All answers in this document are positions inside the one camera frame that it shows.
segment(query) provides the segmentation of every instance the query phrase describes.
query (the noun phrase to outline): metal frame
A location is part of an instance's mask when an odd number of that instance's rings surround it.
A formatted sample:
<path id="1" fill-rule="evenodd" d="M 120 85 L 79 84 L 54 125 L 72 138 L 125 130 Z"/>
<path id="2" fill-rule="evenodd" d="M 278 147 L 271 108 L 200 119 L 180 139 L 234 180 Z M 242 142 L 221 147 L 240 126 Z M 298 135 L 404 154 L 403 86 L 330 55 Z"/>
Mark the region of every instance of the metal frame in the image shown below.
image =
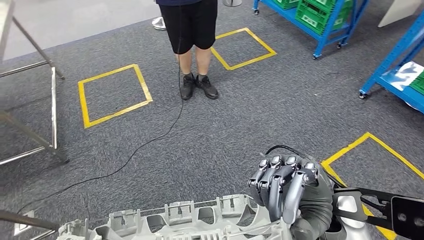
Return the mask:
<path id="1" fill-rule="evenodd" d="M 392 83 L 398 70 L 408 62 L 412 61 L 417 53 L 424 47 L 424 12 L 415 20 L 408 31 L 399 40 L 392 51 L 382 61 L 380 66 L 374 71 L 371 77 L 359 90 L 359 97 L 364 99 L 371 88 L 375 84 L 379 84 L 391 93 L 395 94 L 406 103 L 410 104 L 413 108 L 424 113 L 424 95 L 415 91 L 409 86 L 405 86 L 403 90 L 394 87 Z"/>
<path id="2" fill-rule="evenodd" d="M 40 53 L 40 55 L 44 58 L 44 61 L 36 62 L 27 66 L 23 66 L 20 68 L 16 68 L 10 71 L 6 71 L 0 74 L 0 78 L 6 77 L 12 74 L 20 73 L 26 70 L 30 70 L 36 67 L 40 67 L 43 65 L 49 65 L 51 67 L 51 144 L 48 143 L 44 138 L 33 132 L 29 127 L 25 126 L 9 113 L 4 110 L 0 111 L 0 120 L 6 121 L 19 130 L 21 130 L 24 134 L 34 140 L 36 143 L 41 145 L 38 148 L 32 149 L 30 151 L 12 156 L 5 160 L 0 161 L 0 166 L 10 163 L 12 161 L 21 159 L 23 157 L 39 153 L 43 150 L 47 150 L 54 156 L 58 156 L 61 160 L 67 163 L 69 160 L 66 156 L 57 150 L 58 148 L 58 140 L 57 140 L 57 117 L 56 117 L 56 75 L 61 79 L 65 79 L 64 75 L 61 71 L 58 70 L 53 61 L 45 54 L 45 52 L 40 48 L 40 46 L 34 41 L 34 39 L 30 36 L 30 34 L 22 27 L 22 25 L 18 22 L 18 20 L 13 17 L 13 22 L 16 24 L 17 28 L 25 35 L 25 37 L 31 42 L 34 48 Z"/>
<path id="3" fill-rule="evenodd" d="M 28 216 L 22 216 L 22 215 L 19 215 L 17 213 L 5 211 L 5 210 L 0 210 L 0 220 L 6 221 L 6 222 L 11 222 L 11 223 L 16 223 L 16 224 L 23 224 L 23 225 L 48 229 L 48 231 L 45 231 L 45 232 L 41 233 L 40 235 L 31 238 L 30 240 L 44 239 L 44 238 L 56 233 L 59 230 L 59 227 L 60 227 L 60 225 L 58 223 L 53 223 L 53 222 L 49 222 L 49 221 L 45 221 L 45 220 L 41 220 L 41 219 L 37 219 L 37 218 L 33 218 L 33 217 L 28 217 Z"/>
<path id="4" fill-rule="evenodd" d="M 322 35 L 319 35 L 295 19 L 297 8 L 284 10 L 280 6 L 278 6 L 276 3 L 274 3 L 273 0 L 254 0 L 253 10 L 255 14 L 259 13 L 259 8 L 258 8 L 259 1 L 317 40 L 317 46 L 315 48 L 315 52 L 313 53 L 313 59 L 319 58 L 322 55 L 324 47 L 327 45 L 338 42 L 337 48 L 341 48 L 341 46 L 345 46 L 348 44 L 348 40 L 352 36 L 355 30 L 355 27 L 357 26 L 358 21 L 361 18 L 362 14 L 364 13 L 364 10 L 367 7 L 367 4 L 369 2 L 369 0 L 362 0 L 361 5 L 357 9 L 357 0 L 353 0 L 352 17 L 350 19 L 350 23 L 345 24 L 340 29 L 332 30 L 332 26 L 334 25 L 337 19 L 337 16 L 342 10 L 343 4 L 345 2 L 344 0 L 338 0 L 334 6 L 334 10 L 325 27 L 324 33 Z M 341 35 L 335 36 L 333 38 L 330 38 L 331 35 L 340 33 L 340 32 L 344 32 L 344 33 Z"/>

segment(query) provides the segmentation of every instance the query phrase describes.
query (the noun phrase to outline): robotic hand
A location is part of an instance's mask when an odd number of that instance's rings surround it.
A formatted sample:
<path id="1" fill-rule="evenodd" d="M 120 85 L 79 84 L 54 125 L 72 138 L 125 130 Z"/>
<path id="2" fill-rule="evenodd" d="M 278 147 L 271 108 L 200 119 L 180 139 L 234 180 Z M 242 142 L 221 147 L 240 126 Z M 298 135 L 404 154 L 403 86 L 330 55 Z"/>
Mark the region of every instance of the robotic hand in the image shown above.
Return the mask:
<path id="1" fill-rule="evenodd" d="M 297 155 L 267 155 L 248 185 L 272 222 L 282 218 L 291 225 L 295 240 L 316 240 L 330 227 L 333 189 L 317 162 Z"/>

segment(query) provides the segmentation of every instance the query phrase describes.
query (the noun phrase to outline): yellow floor marking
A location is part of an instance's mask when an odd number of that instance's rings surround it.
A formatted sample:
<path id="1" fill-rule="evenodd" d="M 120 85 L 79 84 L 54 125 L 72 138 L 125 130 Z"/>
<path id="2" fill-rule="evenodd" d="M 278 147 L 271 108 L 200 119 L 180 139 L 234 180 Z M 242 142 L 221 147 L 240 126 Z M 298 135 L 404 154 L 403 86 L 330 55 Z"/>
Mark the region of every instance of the yellow floor marking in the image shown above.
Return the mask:
<path id="1" fill-rule="evenodd" d="M 387 151 L 389 151 L 391 154 L 393 154 L 394 156 L 396 156 L 400 161 L 402 161 L 406 166 L 408 166 L 412 171 L 414 171 L 414 173 L 416 173 L 418 176 L 420 176 L 424 180 L 424 174 L 420 170 L 418 170 L 414 165 L 412 165 L 403 156 L 401 156 L 399 153 L 397 153 L 395 150 L 393 150 L 391 147 L 389 147 L 387 144 L 385 144 L 383 141 L 381 141 L 380 139 L 378 139 L 376 136 L 372 135 L 369 132 L 366 132 L 364 135 L 362 135 L 360 138 L 358 138 L 352 144 L 349 144 L 347 147 L 342 148 L 340 151 L 336 152 L 334 155 L 332 155 L 328 159 L 324 160 L 321 163 L 322 167 L 329 174 L 331 174 L 338 181 L 340 181 L 340 183 L 342 183 L 342 184 L 344 184 L 346 186 L 346 184 L 342 181 L 342 179 L 339 177 L 339 175 L 336 174 L 336 172 L 333 170 L 333 168 L 330 166 L 330 164 L 332 162 L 334 162 L 335 160 L 337 160 L 338 158 L 340 158 L 341 156 L 343 156 L 344 154 L 346 154 L 347 152 L 349 152 L 351 149 L 353 149 L 353 148 L 357 147 L 358 145 L 360 145 L 361 143 L 363 143 L 368 138 L 373 139 L 378 144 L 380 144 L 383 148 L 385 148 Z M 364 210 L 364 212 L 365 212 L 366 215 L 368 215 L 368 216 L 374 216 L 371 213 L 371 211 L 365 205 L 362 205 L 362 207 L 363 207 L 363 210 Z M 377 227 L 377 229 L 388 240 L 394 240 L 396 238 L 396 233 L 393 232 L 393 231 L 391 231 L 391 230 L 389 230 L 389 229 L 386 229 L 386 228 L 383 228 L 383 227 L 379 227 L 379 226 Z"/>
<path id="2" fill-rule="evenodd" d="M 146 100 L 142 101 L 140 103 L 137 103 L 133 106 L 127 107 L 125 109 L 122 109 L 122 110 L 115 112 L 113 114 L 103 116 L 99 119 L 90 121 L 89 110 L 88 110 L 88 107 L 87 107 L 86 94 L 84 92 L 84 84 L 88 83 L 90 81 L 93 81 L 93 80 L 101 79 L 103 77 L 106 77 L 106 76 L 109 76 L 109 75 L 112 75 L 112 74 L 116 74 L 116 73 L 124 71 L 124 70 L 131 69 L 131 68 L 134 68 L 134 70 L 135 70 L 135 74 L 137 75 L 138 81 L 140 82 L 141 88 L 143 89 L 144 96 L 145 96 Z M 140 68 L 137 64 L 131 64 L 131 65 L 124 66 L 124 67 L 121 67 L 121 68 L 116 69 L 116 70 L 112 70 L 112 71 L 102 73 L 102 74 L 97 75 L 97 76 L 93 76 L 93 77 L 81 80 L 81 81 L 78 82 L 78 91 L 79 91 L 79 101 L 81 103 L 82 121 L 84 123 L 84 128 L 92 127 L 92 126 L 97 125 L 99 123 L 105 122 L 105 121 L 107 121 L 111 118 L 117 117 L 119 115 L 128 113 L 128 112 L 130 112 L 134 109 L 138 109 L 142 106 L 145 106 L 145 105 L 149 104 L 150 102 L 153 102 L 152 96 L 150 95 L 150 92 L 149 92 L 149 89 L 146 85 L 145 79 L 143 78 L 142 72 L 140 71 Z"/>
<path id="3" fill-rule="evenodd" d="M 224 38 L 224 37 L 227 37 L 227 36 L 230 36 L 230 35 L 233 35 L 233 34 L 236 34 L 236 33 L 240 33 L 240 32 L 243 32 L 243 31 L 246 31 L 250 36 L 252 36 L 252 38 L 254 38 L 258 43 L 260 43 L 266 50 L 268 50 L 269 53 L 267 53 L 265 55 L 262 55 L 262 56 L 259 56 L 259 57 L 256 57 L 256 58 L 254 58 L 252 60 L 248 60 L 248 61 L 245 61 L 245 62 L 236 64 L 234 66 L 230 66 L 223 59 L 223 57 L 215 50 L 215 48 L 211 47 L 210 49 L 211 49 L 213 55 L 215 55 L 215 57 L 218 59 L 218 61 L 220 61 L 221 64 L 224 66 L 224 68 L 227 69 L 227 70 L 238 69 L 238 68 L 241 68 L 241 67 L 244 67 L 246 65 L 249 65 L 249 64 L 252 64 L 252 63 L 255 63 L 255 62 L 264 60 L 266 58 L 269 58 L 269 57 L 274 56 L 274 55 L 277 54 L 270 46 L 268 46 L 264 41 L 262 41 L 258 36 L 256 36 L 247 27 L 241 28 L 241 29 L 238 29 L 238 30 L 235 30 L 235 31 L 230 31 L 230 32 L 227 32 L 227 33 L 224 33 L 224 34 L 221 34 L 221 35 L 217 36 L 216 39 Z"/>

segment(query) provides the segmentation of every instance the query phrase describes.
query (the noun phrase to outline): leg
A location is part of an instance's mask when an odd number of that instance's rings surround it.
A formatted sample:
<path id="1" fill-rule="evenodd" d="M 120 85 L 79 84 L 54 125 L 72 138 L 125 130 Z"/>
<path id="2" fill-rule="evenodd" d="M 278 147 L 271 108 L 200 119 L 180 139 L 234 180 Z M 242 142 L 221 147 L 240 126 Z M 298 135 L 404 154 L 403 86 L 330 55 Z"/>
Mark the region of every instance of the leg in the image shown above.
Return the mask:
<path id="1" fill-rule="evenodd" d="M 196 84 L 203 89 L 206 97 L 218 98 L 217 89 L 209 82 L 207 76 L 211 63 L 211 47 L 215 43 L 215 28 L 218 15 L 218 0 L 203 0 L 191 8 L 194 44 L 196 45 L 196 62 L 198 76 Z"/>
<path id="2" fill-rule="evenodd" d="M 197 72 L 199 75 L 208 75 L 209 64 L 211 63 L 211 48 L 201 49 L 196 47 Z"/>
<path id="3" fill-rule="evenodd" d="M 188 50 L 186 53 L 175 55 L 181 72 L 184 75 L 190 74 L 192 72 L 192 51 Z"/>
<path id="4" fill-rule="evenodd" d="M 192 53 L 190 50 L 193 47 L 194 41 L 191 33 L 190 5 L 159 5 L 159 7 L 166 25 L 172 50 L 184 74 L 182 84 L 180 82 L 179 87 L 180 96 L 182 99 L 188 100 L 192 97 L 195 86 L 195 79 L 191 71 Z"/>

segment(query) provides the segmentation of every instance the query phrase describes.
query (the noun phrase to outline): black cable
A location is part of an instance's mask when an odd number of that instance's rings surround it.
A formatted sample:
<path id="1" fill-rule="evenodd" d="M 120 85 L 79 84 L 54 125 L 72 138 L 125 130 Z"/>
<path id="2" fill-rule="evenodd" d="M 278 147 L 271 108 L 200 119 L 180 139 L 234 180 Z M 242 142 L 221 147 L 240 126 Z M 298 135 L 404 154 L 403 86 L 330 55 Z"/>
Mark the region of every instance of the black cable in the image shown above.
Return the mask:
<path id="1" fill-rule="evenodd" d="M 270 152 L 272 152 L 275 149 L 286 149 L 289 150 L 290 152 L 298 155 L 299 157 L 303 158 L 303 159 L 307 159 L 309 161 L 312 161 L 306 154 L 304 154 L 301 151 L 298 151 L 292 147 L 286 146 L 286 145 L 275 145 L 273 147 L 271 147 L 268 151 L 266 151 L 265 155 L 270 154 Z M 337 180 L 333 175 L 331 175 L 330 173 L 327 172 L 327 170 L 325 170 L 324 168 L 322 168 L 322 170 L 325 172 L 325 174 L 327 174 L 328 178 L 331 179 L 334 184 L 336 184 L 339 188 L 346 188 L 346 186 L 341 183 L 339 180 Z"/>
<path id="2" fill-rule="evenodd" d="M 181 40 L 182 40 L 182 24 L 183 24 L 183 19 L 182 19 L 182 14 L 183 14 L 183 11 L 182 11 L 182 8 L 181 8 L 181 0 L 180 0 L 180 5 L 179 5 L 179 11 L 180 11 L 180 13 L 179 13 L 179 25 L 180 25 L 180 28 L 179 28 L 179 39 L 178 39 L 178 53 L 180 53 L 180 47 L 181 47 Z M 181 95 L 181 84 L 180 84 L 180 81 L 181 81 L 181 67 L 180 67 L 180 55 L 178 55 L 178 88 L 179 88 L 179 95 L 180 95 L 180 97 L 182 96 Z M 110 173 L 110 174 L 108 174 L 108 175 L 104 175 L 104 176 L 98 176 L 98 177 L 93 177 L 93 178 L 89 178 L 89 179 L 87 179 L 87 180 L 84 180 L 84 181 L 80 181 L 80 182 L 77 182 L 77 183 L 74 183 L 74 184 L 72 184 L 72 185 L 70 185 L 70 186 L 68 186 L 68 187 L 66 187 L 66 188 L 64 188 L 64 189 L 62 189 L 62 190 L 59 190 L 59 191 L 57 191 L 57 192 L 54 192 L 54 193 L 52 193 L 52 194 L 50 194 L 50 195 L 48 195 L 48 196 L 45 196 L 45 197 L 42 197 L 42 198 L 39 198 L 39 199 L 37 199 L 37 200 L 34 200 L 34 201 L 30 201 L 29 203 L 27 203 L 27 204 L 25 204 L 23 207 L 21 207 L 18 211 L 17 211 L 17 214 L 19 214 L 24 208 L 26 208 L 26 207 L 28 207 L 29 205 L 31 205 L 31 204 L 34 204 L 34 203 L 37 203 L 37 202 L 40 202 L 40 201 L 43 201 L 43 200 L 46 200 L 46 199 L 48 199 L 48 198 L 50 198 L 50 197 L 53 197 L 53 196 L 55 196 L 55 195 L 58 195 L 58 194 L 61 194 L 61 193 L 63 193 L 63 192 L 65 192 L 66 190 L 68 190 L 68 189 L 71 189 L 71 188 L 73 188 L 73 187 L 75 187 L 75 186 L 77 186 L 77 185 L 80 185 L 80 184 L 84 184 L 84 183 L 87 183 L 87 182 L 90 182 L 90 181 L 94 181 L 94 180 L 98 180 L 98 179 L 104 179 L 104 178 L 108 178 L 108 177 L 110 177 L 110 176 L 112 176 L 112 175 L 114 175 L 114 174 L 116 174 L 116 173 L 118 173 L 119 171 L 121 171 L 123 168 L 125 168 L 125 166 L 127 166 L 128 165 L 128 163 L 130 162 L 130 160 L 134 157 L 134 155 L 142 148 L 142 147 L 144 147 L 144 146 L 146 146 L 146 145 L 148 145 L 148 144 L 150 144 L 150 143 L 152 143 L 152 142 L 154 142 L 154 141 L 157 141 L 157 140 L 159 140 L 159 139 L 161 139 L 161 138 L 163 138 L 163 137 L 165 137 L 166 135 L 168 135 L 170 132 L 171 132 L 171 130 L 173 129 L 173 127 L 175 126 L 175 124 L 178 122 L 178 120 L 180 119 L 180 117 L 181 117 L 181 113 L 183 112 L 183 108 L 184 108 L 184 101 L 183 101 L 183 99 L 181 98 L 181 109 L 179 110 L 179 114 L 178 114 L 178 117 L 176 118 L 176 120 L 174 121 L 174 123 L 171 125 L 171 127 L 169 128 L 169 130 L 165 133 L 165 134 L 162 134 L 162 135 L 160 135 L 160 136 L 158 136 L 158 137 L 156 137 L 156 138 L 154 138 L 154 139 L 152 139 L 152 140 L 150 140 L 150 141 L 148 141 L 148 142 L 146 142 L 146 143 L 144 143 L 144 144 L 142 144 L 142 145 L 140 145 L 139 147 L 137 147 L 133 152 L 132 152 L 132 154 L 131 154 L 131 156 L 129 156 L 129 158 L 126 160 L 126 162 L 124 163 L 124 165 L 122 165 L 120 168 L 118 168 L 118 170 L 116 170 L 116 171 L 114 171 L 114 172 L 112 172 L 112 173 Z"/>
<path id="3" fill-rule="evenodd" d="M 308 160 L 310 160 L 310 159 L 309 159 L 309 157 L 308 157 L 308 156 L 306 156 L 306 154 L 303 154 L 302 152 L 300 152 L 300 151 L 298 151 L 298 150 L 296 150 L 296 149 L 294 149 L 294 148 L 292 148 L 292 147 L 286 146 L 286 145 L 275 145 L 275 146 L 271 147 L 268 151 L 266 151 L 265 155 L 270 154 L 270 152 L 272 152 L 272 151 L 273 151 L 273 150 L 275 150 L 275 149 L 287 149 L 287 150 L 289 150 L 290 152 L 292 152 L 292 153 L 294 153 L 294 154 L 298 155 L 299 157 L 301 157 L 301 158 L 303 158 L 303 159 L 308 159 Z"/>

